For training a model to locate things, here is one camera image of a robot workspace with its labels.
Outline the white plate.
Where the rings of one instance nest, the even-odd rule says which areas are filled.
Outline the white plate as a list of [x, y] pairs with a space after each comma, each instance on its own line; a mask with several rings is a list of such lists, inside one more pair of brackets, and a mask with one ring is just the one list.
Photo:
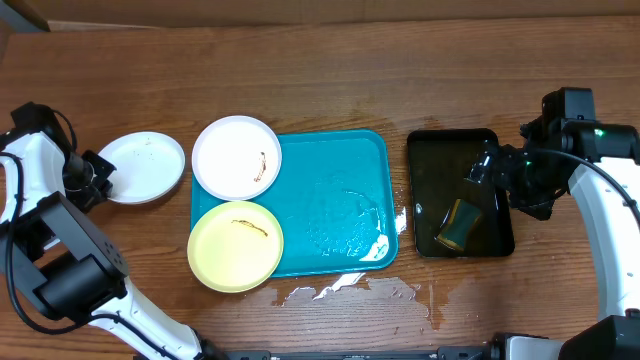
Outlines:
[[186, 157], [181, 145], [168, 135], [143, 131], [122, 136], [98, 155], [115, 166], [108, 180], [113, 202], [137, 205], [168, 194], [180, 181]]

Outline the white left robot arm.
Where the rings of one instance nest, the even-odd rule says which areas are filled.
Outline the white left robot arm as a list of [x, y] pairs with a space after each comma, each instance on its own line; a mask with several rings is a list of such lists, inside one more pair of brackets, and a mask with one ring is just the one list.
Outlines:
[[77, 154], [63, 134], [19, 129], [2, 135], [1, 164], [1, 271], [28, 327], [47, 335], [97, 327], [146, 359], [225, 358], [136, 288], [123, 255], [88, 218], [110, 193], [113, 164]]

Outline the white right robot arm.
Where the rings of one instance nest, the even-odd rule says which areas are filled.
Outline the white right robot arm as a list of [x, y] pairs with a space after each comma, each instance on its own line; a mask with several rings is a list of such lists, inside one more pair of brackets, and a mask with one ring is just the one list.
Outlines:
[[512, 207], [546, 220], [570, 194], [587, 230], [598, 283], [596, 324], [560, 342], [532, 335], [498, 341], [502, 359], [636, 359], [639, 356], [639, 136], [628, 125], [528, 124], [521, 148], [491, 145], [469, 181], [507, 191]]

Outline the green yellow sponge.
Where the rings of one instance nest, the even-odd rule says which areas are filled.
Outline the green yellow sponge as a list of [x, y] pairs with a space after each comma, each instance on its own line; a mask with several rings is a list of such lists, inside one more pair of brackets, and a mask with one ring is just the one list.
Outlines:
[[435, 239], [445, 247], [463, 252], [468, 238], [483, 217], [482, 211], [463, 199], [456, 199]]

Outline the pink-white plate with sauce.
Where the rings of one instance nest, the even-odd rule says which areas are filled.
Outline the pink-white plate with sauce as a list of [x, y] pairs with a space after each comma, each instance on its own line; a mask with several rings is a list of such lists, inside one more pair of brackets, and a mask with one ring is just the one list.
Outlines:
[[232, 115], [208, 125], [198, 136], [191, 167], [198, 184], [225, 201], [253, 199], [276, 180], [282, 149], [274, 131], [262, 121]]

